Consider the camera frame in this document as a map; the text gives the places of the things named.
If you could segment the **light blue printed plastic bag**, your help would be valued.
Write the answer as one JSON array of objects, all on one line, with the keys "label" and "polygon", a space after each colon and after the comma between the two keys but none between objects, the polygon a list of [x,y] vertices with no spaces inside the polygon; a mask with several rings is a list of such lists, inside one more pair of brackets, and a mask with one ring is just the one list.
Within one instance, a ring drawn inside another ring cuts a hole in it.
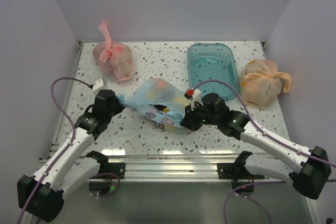
[{"label": "light blue printed plastic bag", "polygon": [[185,116],[185,107],[190,104],[184,92],[164,79],[145,81],[132,97],[117,95],[123,106],[137,111],[152,121],[156,127],[175,134],[188,134],[191,130],[180,125]]}]

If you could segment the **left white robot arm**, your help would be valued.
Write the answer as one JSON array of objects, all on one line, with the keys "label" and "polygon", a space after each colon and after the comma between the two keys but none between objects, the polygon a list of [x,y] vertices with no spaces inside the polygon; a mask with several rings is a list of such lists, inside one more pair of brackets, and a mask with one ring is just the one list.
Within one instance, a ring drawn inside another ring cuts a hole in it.
[{"label": "left white robot arm", "polygon": [[22,176],[17,183],[18,205],[22,210],[17,222],[28,212],[47,223],[61,212],[65,199],[90,178],[103,178],[107,185],[98,192],[99,197],[109,196],[120,186],[125,165],[115,168],[108,157],[91,151],[78,162],[83,152],[103,133],[111,119],[121,113],[124,106],[112,90],[100,90],[94,103],[88,106],[74,124],[72,136],[54,156],[32,176]]}]

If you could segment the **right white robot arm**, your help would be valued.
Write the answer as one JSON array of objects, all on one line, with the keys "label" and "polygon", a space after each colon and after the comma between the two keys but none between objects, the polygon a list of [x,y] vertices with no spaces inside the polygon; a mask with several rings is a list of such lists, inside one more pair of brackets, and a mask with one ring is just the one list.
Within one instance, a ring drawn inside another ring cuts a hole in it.
[{"label": "right white robot arm", "polygon": [[318,199],[329,176],[331,163],[326,150],[309,148],[287,140],[252,120],[248,113],[230,110],[216,93],[201,97],[200,91],[188,90],[181,126],[197,131],[203,125],[217,127],[224,135],[256,146],[274,157],[266,161],[242,152],[235,161],[235,180],[248,175],[262,175],[291,183],[294,189],[310,199]]}]

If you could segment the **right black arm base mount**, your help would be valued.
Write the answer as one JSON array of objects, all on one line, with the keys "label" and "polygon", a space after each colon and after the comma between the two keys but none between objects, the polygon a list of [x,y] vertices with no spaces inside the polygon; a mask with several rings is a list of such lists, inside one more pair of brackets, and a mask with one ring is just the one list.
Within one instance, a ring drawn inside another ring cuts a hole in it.
[{"label": "right black arm base mount", "polygon": [[252,155],[252,152],[243,151],[232,163],[217,164],[218,178],[230,180],[232,189],[242,186],[237,193],[245,196],[250,196],[254,191],[254,186],[247,188],[247,184],[254,183],[255,180],[265,179],[264,175],[253,175],[246,169],[247,158]]}]

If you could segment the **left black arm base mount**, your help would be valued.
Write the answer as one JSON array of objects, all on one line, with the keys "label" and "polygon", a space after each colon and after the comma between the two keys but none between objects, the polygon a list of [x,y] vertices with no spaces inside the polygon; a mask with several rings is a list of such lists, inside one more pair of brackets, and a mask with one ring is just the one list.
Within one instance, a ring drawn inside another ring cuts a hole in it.
[{"label": "left black arm base mount", "polygon": [[108,156],[91,151],[86,158],[94,159],[99,164],[96,175],[90,178],[89,190],[97,197],[108,197],[117,192],[120,182],[124,179],[125,163],[110,163]]}]

